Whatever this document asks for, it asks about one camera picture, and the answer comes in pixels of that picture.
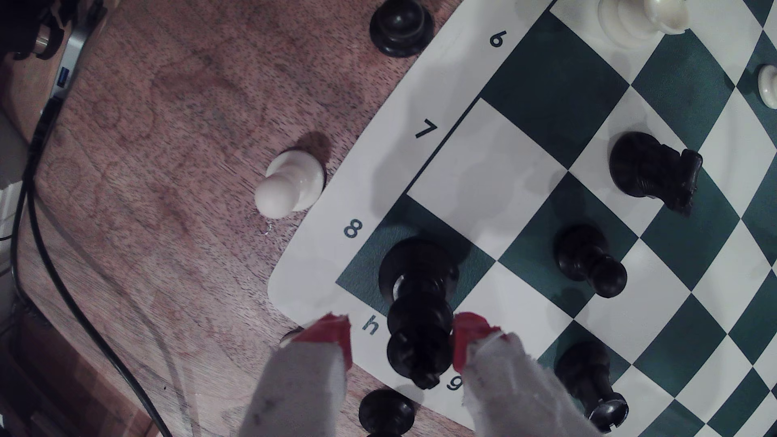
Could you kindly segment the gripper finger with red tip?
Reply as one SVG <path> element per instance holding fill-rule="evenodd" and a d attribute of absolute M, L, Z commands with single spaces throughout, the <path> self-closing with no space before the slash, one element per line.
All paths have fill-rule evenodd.
<path fill-rule="evenodd" d="M 516 333 L 471 312 L 454 316 L 452 365 L 477 436 L 601 436 Z"/>
<path fill-rule="evenodd" d="M 292 335 L 263 368 L 239 436 L 335 436 L 353 365 L 347 315 Z"/>

